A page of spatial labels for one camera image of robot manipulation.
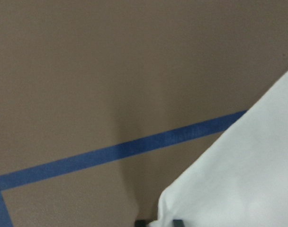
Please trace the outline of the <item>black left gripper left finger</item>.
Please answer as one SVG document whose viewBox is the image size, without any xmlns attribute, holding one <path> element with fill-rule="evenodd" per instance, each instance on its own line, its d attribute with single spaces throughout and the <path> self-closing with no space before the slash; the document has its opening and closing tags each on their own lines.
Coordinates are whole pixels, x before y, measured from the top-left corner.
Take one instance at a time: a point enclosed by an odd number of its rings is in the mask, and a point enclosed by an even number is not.
<svg viewBox="0 0 288 227">
<path fill-rule="evenodd" d="M 145 219 L 136 220 L 135 227 L 148 227 L 148 221 Z"/>
</svg>

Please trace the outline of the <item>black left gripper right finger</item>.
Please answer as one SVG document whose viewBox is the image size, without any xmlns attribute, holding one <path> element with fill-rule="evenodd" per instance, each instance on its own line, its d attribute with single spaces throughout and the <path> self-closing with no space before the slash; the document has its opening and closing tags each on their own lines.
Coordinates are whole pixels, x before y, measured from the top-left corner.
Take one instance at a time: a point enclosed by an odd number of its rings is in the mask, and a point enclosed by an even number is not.
<svg viewBox="0 0 288 227">
<path fill-rule="evenodd" d="M 183 220 L 181 219 L 174 219 L 172 221 L 174 227 L 183 227 Z"/>
</svg>

